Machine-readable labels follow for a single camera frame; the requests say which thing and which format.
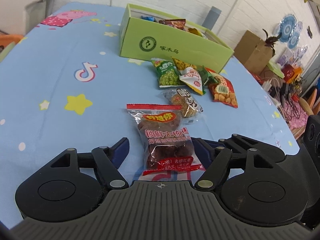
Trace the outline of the white water purifier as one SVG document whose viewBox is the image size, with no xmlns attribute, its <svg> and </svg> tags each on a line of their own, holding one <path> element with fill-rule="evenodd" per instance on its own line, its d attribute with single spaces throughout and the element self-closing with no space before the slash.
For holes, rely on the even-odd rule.
<svg viewBox="0 0 320 240">
<path fill-rule="evenodd" d="M 25 35 L 44 20 L 47 0 L 1 0 L 1 32 Z"/>
</svg>

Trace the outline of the dark dried plant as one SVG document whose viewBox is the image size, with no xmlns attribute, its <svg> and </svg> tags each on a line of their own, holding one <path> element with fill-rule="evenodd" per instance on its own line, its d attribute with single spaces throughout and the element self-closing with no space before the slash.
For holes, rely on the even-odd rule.
<svg viewBox="0 0 320 240">
<path fill-rule="evenodd" d="M 277 36 L 269 36 L 268 32 L 265 29 L 263 29 L 263 31 L 266 35 L 265 46 L 272 49 L 272 56 L 274 56 L 276 54 L 274 45 L 279 41 L 282 34 L 280 33 Z"/>
</svg>

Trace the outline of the dark green candy packet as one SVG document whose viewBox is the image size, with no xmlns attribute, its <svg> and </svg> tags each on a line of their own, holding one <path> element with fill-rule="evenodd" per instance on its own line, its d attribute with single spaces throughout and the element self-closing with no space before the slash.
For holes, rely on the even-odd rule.
<svg viewBox="0 0 320 240">
<path fill-rule="evenodd" d="M 203 87 L 210 84 L 217 84 L 215 77 L 213 77 L 204 66 L 198 66 L 197 71 L 201 77 Z"/>
</svg>

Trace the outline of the light green flat box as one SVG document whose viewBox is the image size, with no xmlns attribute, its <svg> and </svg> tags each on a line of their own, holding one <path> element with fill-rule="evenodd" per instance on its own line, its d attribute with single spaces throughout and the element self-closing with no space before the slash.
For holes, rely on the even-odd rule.
<svg viewBox="0 0 320 240">
<path fill-rule="evenodd" d="M 281 66 L 279 64 L 269 61 L 267 67 L 272 73 L 274 73 L 279 78 L 284 78 L 284 73 L 281 71 Z"/>
</svg>

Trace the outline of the blue paper fan decoration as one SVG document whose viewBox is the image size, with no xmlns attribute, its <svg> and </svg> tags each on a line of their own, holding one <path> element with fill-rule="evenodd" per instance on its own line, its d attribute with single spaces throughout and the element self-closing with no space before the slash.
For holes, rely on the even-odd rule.
<svg viewBox="0 0 320 240">
<path fill-rule="evenodd" d="M 303 22 L 298 21 L 296 16 L 288 14 L 276 25 L 273 35 L 280 37 L 280 42 L 287 44 L 289 49 L 295 49 L 300 41 L 300 35 L 303 30 Z"/>
</svg>

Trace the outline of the green peas snack packet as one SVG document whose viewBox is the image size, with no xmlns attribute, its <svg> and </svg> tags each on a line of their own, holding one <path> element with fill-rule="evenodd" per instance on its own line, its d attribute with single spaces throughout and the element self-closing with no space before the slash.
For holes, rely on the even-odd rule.
<svg viewBox="0 0 320 240">
<path fill-rule="evenodd" d="M 178 87 L 183 85 L 173 62 L 159 58 L 152 58 L 151 63 L 156 69 L 160 88 Z"/>
</svg>

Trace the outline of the white triangular snack packet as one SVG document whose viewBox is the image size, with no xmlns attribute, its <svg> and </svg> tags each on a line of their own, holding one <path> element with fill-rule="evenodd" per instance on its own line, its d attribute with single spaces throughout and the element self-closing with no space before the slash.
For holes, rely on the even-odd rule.
<svg viewBox="0 0 320 240">
<path fill-rule="evenodd" d="M 203 95 L 202 79 L 197 70 L 193 67 L 187 67 L 184 70 L 180 70 L 180 81 L 185 83 L 197 94 Z"/>
</svg>

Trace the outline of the grey cylindrical bottle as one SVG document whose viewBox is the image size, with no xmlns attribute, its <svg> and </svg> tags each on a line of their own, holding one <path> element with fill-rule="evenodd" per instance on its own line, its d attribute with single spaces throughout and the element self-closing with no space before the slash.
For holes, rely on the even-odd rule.
<svg viewBox="0 0 320 240">
<path fill-rule="evenodd" d="M 212 6 L 206 18 L 204 19 L 202 26 L 212 30 L 217 20 L 219 19 L 220 15 L 221 15 L 221 10 L 215 6 Z"/>
</svg>

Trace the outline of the red fried snack bag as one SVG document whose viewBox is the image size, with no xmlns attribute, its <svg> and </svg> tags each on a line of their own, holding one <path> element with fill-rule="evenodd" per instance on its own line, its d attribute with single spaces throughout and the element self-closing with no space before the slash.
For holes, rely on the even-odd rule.
<svg viewBox="0 0 320 240">
<path fill-rule="evenodd" d="M 238 108 L 238 102 L 231 81 L 209 68 L 205 68 L 205 70 L 210 76 L 208 88 L 213 96 L 213 101 Z"/>
</svg>

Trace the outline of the yellow chips bag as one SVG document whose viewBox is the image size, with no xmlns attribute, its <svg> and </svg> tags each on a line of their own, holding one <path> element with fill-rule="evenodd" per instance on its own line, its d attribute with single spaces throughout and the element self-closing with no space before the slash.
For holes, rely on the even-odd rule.
<svg viewBox="0 0 320 240">
<path fill-rule="evenodd" d="M 189 33 L 192 33 L 192 34 L 195 34 L 197 36 L 200 36 L 202 38 L 205 38 L 207 39 L 206 35 L 204 35 L 202 32 L 200 32 L 198 29 L 196 28 L 188 28 L 188 32 Z"/>
</svg>

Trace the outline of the brown pastry clear packet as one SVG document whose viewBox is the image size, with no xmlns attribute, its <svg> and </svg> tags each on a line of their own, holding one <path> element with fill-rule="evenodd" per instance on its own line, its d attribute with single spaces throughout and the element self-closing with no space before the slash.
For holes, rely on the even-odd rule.
<svg viewBox="0 0 320 240">
<path fill-rule="evenodd" d="M 166 89 L 162 92 L 163 96 L 175 106 L 180 106 L 183 122 L 186 124 L 195 123 L 203 112 L 202 106 L 185 88 Z"/>
</svg>

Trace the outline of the blue cartoon tablecloth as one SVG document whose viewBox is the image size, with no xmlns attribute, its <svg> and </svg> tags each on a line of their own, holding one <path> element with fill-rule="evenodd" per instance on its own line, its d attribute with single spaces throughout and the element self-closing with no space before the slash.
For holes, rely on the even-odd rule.
<svg viewBox="0 0 320 240">
<path fill-rule="evenodd" d="M 61 28 L 38 25 L 1 62 L 1 222 L 22 220 L 18 186 L 69 147 L 91 152 L 126 137 L 120 167 L 142 178 L 144 148 L 129 103 L 165 104 L 154 67 L 119 56 L 124 9 L 69 3 L 90 12 Z"/>
</svg>

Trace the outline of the dark brown cookie packet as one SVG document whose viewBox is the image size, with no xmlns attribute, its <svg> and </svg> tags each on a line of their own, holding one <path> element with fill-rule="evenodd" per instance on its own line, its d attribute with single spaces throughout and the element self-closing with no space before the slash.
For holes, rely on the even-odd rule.
<svg viewBox="0 0 320 240">
<path fill-rule="evenodd" d="M 185 19 L 168 19 L 168 20 L 159 20 L 159 23 L 173 27 L 175 29 L 184 30 L 186 20 Z"/>
</svg>

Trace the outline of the blue candy packet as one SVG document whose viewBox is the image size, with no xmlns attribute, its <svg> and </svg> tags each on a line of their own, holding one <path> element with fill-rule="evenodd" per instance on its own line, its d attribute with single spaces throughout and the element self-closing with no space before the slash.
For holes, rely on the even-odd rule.
<svg viewBox="0 0 320 240">
<path fill-rule="evenodd" d="M 142 15 L 140 18 L 143 20 L 146 20 L 146 21 L 150 21 L 150 22 L 157 22 L 157 20 L 153 16 L 143 16 Z"/>
</svg>

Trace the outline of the red dates snack packet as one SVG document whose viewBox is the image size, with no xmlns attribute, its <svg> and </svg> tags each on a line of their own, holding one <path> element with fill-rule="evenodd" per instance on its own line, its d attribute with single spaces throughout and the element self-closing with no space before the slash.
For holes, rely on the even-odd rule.
<svg viewBox="0 0 320 240">
<path fill-rule="evenodd" d="M 181 108 L 181 105 L 127 104 L 144 148 L 142 175 L 192 172 L 202 166 L 183 123 Z"/>
</svg>

